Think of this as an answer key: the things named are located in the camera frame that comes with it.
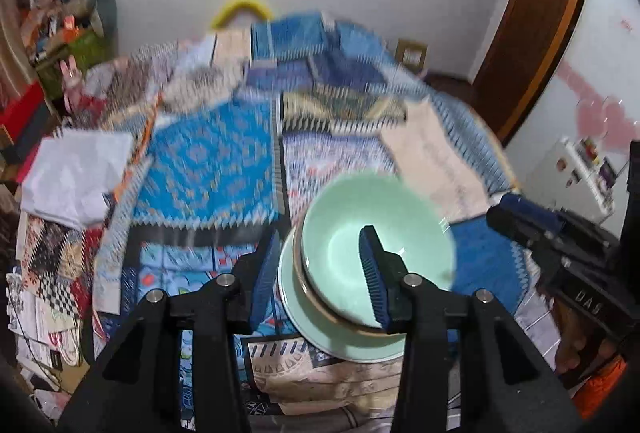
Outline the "person's hand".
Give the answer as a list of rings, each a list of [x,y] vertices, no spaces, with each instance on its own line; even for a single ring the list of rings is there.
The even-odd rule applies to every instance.
[[[597,331],[590,321],[585,320],[559,299],[554,299],[551,306],[551,315],[560,334],[560,343],[556,350],[555,372],[558,375],[577,372],[578,375],[591,375],[607,364],[612,363],[618,357],[617,345],[603,339],[599,345],[599,351],[588,368],[580,368],[582,362],[580,354],[585,351],[591,337]]]

